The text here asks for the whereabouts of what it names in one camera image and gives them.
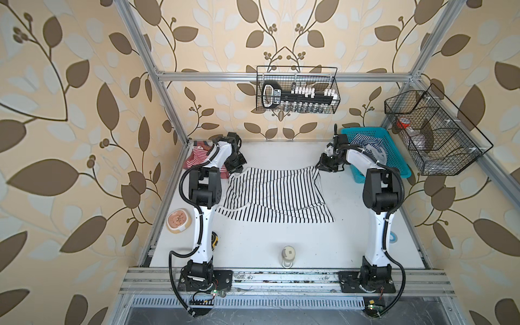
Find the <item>black white striped tank top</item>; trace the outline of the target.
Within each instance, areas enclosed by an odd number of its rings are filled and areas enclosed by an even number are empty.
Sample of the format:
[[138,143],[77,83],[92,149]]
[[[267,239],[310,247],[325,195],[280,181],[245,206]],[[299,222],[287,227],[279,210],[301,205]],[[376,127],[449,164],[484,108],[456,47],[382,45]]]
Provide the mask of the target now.
[[247,168],[231,176],[215,212],[256,223],[333,223],[315,167],[294,170]]

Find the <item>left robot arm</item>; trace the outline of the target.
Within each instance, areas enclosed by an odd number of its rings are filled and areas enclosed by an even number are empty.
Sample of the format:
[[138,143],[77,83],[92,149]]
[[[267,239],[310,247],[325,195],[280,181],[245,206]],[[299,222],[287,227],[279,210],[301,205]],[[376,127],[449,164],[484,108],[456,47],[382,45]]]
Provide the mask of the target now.
[[217,288],[213,276],[212,219],[222,197],[222,173],[243,171],[246,160],[240,152],[241,137],[234,132],[216,137],[203,162],[189,167],[181,176],[179,194],[181,199],[194,208],[195,222],[193,249],[189,253],[169,252],[173,257],[187,259],[180,278],[187,291],[208,291]]

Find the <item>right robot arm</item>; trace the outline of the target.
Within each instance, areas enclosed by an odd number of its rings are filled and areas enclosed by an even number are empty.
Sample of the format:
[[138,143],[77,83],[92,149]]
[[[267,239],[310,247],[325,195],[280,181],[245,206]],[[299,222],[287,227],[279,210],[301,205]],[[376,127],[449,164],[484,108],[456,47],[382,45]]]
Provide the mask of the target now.
[[379,138],[363,133],[350,138],[334,131],[316,165],[331,173],[351,165],[365,177],[362,200],[370,212],[368,244],[358,272],[338,273],[344,293],[395,293],[394,266],[401,271],[402,285],[406,283],[403,265],[389,254],[391,226],[404,201],[401,172],[388,165],[389,153]]

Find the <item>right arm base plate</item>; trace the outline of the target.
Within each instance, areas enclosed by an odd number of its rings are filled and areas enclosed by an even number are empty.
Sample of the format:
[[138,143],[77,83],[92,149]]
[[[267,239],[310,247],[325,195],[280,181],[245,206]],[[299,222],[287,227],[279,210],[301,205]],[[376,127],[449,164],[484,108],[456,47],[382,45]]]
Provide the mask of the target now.
[[342,293],[394,294],[397,293],[393,280],[389,277],[363,276],[359,271],[337,273]]

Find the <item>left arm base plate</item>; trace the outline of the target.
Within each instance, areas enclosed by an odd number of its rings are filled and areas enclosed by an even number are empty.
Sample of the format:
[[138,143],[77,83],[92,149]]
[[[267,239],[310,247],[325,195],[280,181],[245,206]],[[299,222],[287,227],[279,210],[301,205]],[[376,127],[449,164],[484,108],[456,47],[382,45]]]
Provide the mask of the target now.
[[186,292],[198,292],[198,291],[229,291],[232,288],[232,280],[233,280],[234,272],[229,269],[224,270],[214,270],[213,271],[213,279],[207,282],[197,281],[190,279],[187,276],[186,271],[182,271],[180,275],[180,283],[177,288],[180,291]]

